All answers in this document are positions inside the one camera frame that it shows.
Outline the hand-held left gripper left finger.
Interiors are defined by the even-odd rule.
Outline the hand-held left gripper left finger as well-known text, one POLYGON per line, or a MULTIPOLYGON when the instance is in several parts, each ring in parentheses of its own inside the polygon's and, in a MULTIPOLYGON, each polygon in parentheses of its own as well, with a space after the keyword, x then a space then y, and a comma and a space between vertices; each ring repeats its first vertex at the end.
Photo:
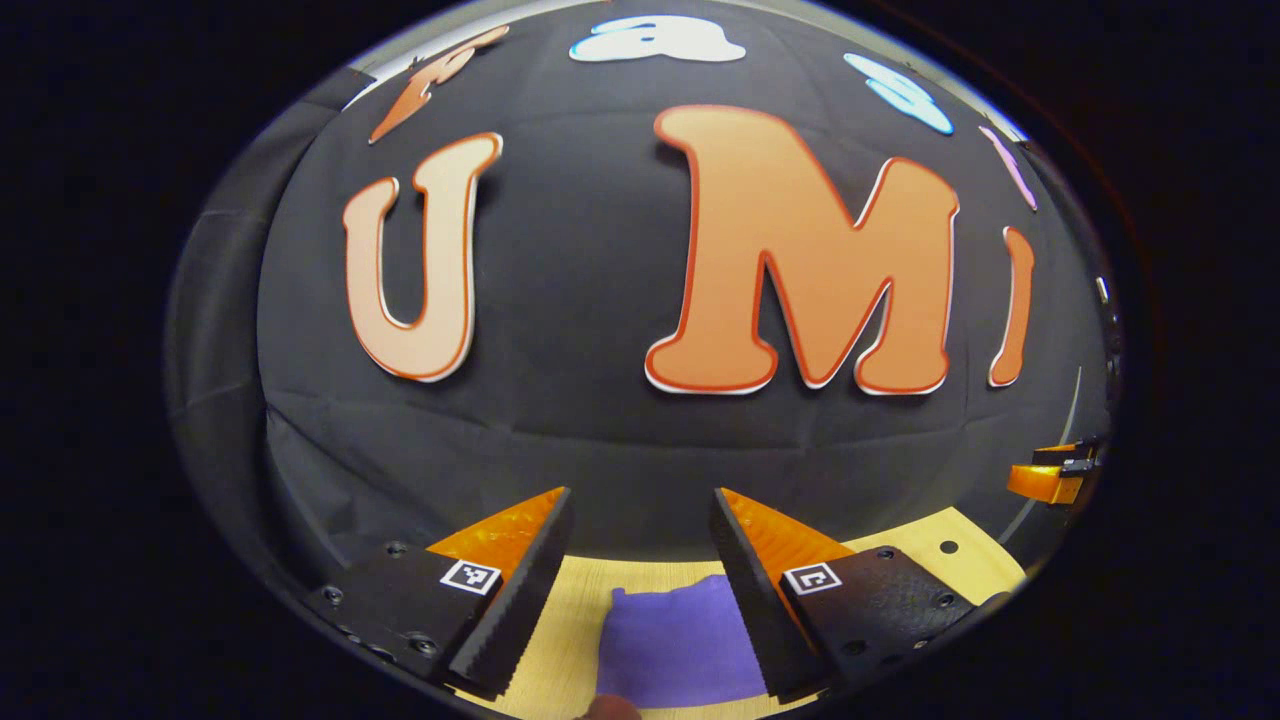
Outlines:
POLYGON ((572 525, 570 489, 558 487, 426 548, 390 542, 305 602, 410 675, 493 700, 538 625, 572 525))

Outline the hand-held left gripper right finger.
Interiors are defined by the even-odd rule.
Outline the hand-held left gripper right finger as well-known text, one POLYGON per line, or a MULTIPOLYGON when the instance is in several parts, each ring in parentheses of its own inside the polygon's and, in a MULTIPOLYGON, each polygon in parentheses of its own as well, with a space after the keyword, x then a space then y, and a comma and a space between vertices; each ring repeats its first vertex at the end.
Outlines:
POLYGON ((709 527, 767 693, 783 703, 859 691, 978 621, 974 603, 892 544, 852 551, 727 488, 709 527))

